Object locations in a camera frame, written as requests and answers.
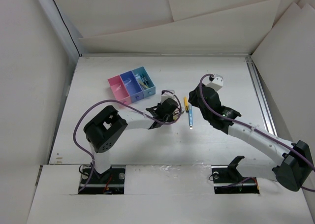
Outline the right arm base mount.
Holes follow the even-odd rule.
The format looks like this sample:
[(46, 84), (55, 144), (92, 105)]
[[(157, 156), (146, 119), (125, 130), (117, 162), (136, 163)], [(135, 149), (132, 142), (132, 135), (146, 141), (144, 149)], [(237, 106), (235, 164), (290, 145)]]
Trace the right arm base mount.
[(260, 194), (256, 177), (243, 177), (237, 166), (244, 156), (237, 156), (228, 165), (212, 165), (212, 174), (208, 180), (213, 181), (215, 194)]

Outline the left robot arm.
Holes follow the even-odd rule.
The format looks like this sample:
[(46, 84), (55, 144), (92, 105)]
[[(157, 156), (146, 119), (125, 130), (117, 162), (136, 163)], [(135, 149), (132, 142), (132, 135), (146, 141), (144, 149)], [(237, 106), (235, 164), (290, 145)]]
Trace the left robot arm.
[(109, 179), (111, 168), (109, 150), (125, 130), (150, 130), (174, 123), (175, 111), (180, 109), (181, 104), (171, 97), (145, 109), (145, 112), (133, 109), (118, 111), (112, 105), (102, 109), (83, 128), (94, 156), (93, 178), (99, 183)]

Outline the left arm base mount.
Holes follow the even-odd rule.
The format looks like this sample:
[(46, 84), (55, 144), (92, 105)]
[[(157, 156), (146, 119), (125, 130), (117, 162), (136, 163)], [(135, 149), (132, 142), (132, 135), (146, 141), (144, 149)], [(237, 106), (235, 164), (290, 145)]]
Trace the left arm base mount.
[(91, 172), (91, 165), (81, 165), (79, 173), (81, 175), (78, 194), (124, 194), (125, 192), (125, 166), (113, 166), (104, 174), (93, 171), (92, 177), (88, 181)]

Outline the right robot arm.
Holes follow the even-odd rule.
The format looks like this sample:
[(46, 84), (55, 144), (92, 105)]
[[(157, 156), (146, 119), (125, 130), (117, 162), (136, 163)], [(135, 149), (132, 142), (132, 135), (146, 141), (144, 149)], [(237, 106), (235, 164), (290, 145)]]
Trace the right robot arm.
[(215, 165), (212, 168), (215, 193), (235, 191), (237, 186), (255, 178), (277, 181), (293, 192), (304, 187), (303, 183), (314, 169), (307, 143), (276, 138), (257, 125), (241, 120), (238, 111), (223, 106), (218, 93), (204, 84), (189, 93), (188, 102), (200, 110), (203, 119), (213, 128), (246, 142), (269, 158), (261, 161), (237, 155), (229, 164)]

